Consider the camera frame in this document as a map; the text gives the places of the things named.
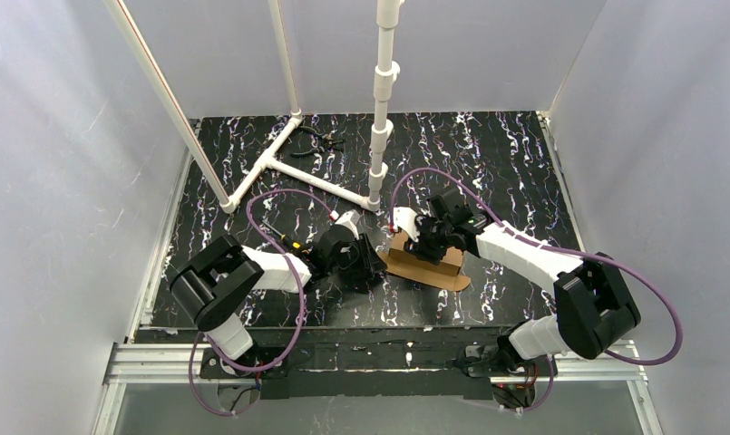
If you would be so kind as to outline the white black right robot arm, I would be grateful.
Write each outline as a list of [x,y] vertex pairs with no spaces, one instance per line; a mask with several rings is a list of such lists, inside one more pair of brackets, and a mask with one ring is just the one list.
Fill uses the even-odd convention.
[[392,229],[408,236],[408,253],[436,264],[453,247],[500,264],[552,296],[554,314],[498,337],[499,361],[523,363],[567,352],[592,360],[640,324],[628,285],[607,256],[596,261],[557,253],[548,242],[473,210],[459,195],[436,195],[429,205],[429,214],[394,209]]

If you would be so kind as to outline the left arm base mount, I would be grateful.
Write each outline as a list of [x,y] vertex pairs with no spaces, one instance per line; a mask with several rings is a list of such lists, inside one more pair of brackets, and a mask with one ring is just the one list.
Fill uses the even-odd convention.
[[[261,347],[255,344],[240,356],[236,363],[247,367],[262,366],[273,362],[282,352],[283,349],[279,347]],[[212,349],[207,348],[202,354],[199,377],[207,380],[255,379],[256,377],[281,379],[288,375],[288,361],[289,358],[286,358],[266,371],[245,372],[235,369],[224,362]]]

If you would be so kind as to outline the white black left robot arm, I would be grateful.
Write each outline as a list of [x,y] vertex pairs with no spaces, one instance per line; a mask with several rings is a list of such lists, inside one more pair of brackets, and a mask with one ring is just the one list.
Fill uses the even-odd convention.
[[219,237],[170,280],[169,291],[180,308],[231,361],[254,344],[237,315],[252,291],[298,294],[308,283],[330,276],[357,285],[386,271],[367,235],[350,226],[335,224],[311,244],[285,235],[280,240],[285,254],[242,246],[233,236]]

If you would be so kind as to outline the yellow black screwdriver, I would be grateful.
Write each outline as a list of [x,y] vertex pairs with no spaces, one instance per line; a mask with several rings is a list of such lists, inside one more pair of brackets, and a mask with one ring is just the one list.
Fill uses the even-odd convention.
[[308,256],[312,251],[312,246],[295,240],[292,236],[278,230],[272,226],[267,220],[263,219],[262,224],[274,236],[276,236],[288,252],[296,256]]

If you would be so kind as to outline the white PVC pipe frame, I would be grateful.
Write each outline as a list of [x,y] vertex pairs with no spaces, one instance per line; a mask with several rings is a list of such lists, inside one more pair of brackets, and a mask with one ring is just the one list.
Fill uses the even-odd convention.
[[364,210],[376,212],[380,209],[381,190],[388,170],[388,165],[384,162],[384,152],[389,137],[394,130],[392,121],[388,119],[388,104],[392,97],[394,83],[401,72],[400,65],[394,60],[394,34],[404,4],[402,1],[379,1],[376,7],[378,36],[377,63],[373,86],[375,111],[369,145],[371,160],[368,169],[367,192],[364,195],[356,194],[347,188],[313,176],[276,159],[277,152],[291,133],[299,129],[304,120],[304,114],[298,101],[292,61],[290,60],[287,44],[285,20],[279,1],[270,1],[268,6],[290,107],[290,117],[278,136],[258,156],[257,162],[238,184],[236,190],[230,194],[226,191],[209,158],[206,156],[200,141],[190,126],[188,117],[176,99],[127,5],[123,1],[105,1],[103,4],[146,74],[163,108],[168,113],[189,154],[205,177],[223,211],[229,214],[235,212],[252,185],[258,180],[258,177],[267,170],[274,170],[297,179],[308,186],[321,189]]

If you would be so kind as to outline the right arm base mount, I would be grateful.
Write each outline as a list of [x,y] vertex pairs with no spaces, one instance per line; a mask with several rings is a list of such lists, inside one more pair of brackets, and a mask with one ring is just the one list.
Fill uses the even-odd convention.
[[556,363],[546,356],[523,359],[509,344],[500,347],[499,340],[488,343],[474,343],[462,347],[448,362],[471,378],[511,377],[527,375],[540,378],[558,373]]

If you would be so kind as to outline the brown cardboard box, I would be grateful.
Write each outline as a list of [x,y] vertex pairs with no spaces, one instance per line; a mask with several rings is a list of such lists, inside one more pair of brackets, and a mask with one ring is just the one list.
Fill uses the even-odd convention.
[[406,246],[412,242],[406,233],[397,233],[388,248],[377,252],[388,274],[453,292],[461,292],[471,284],[471,278],[462,273],[464,253],[461,250],[449,248],[440,262],[434,264],[410,253]]

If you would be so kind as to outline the black pliers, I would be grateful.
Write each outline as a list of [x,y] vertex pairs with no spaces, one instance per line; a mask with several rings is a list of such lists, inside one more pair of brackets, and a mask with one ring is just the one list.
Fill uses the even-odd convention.
[[343,151],[343,144],[346,142],[343,138],[337,138],[332,132],[321,133],[312,127],[300,125],[294,129],[294,132],[302,132],[314,138],[315,143],[312,144],[308,150],[301,150],[291,152],[290,157],[295,159],[301,159],[310,157],[317,154],[323,154],[325,152]]

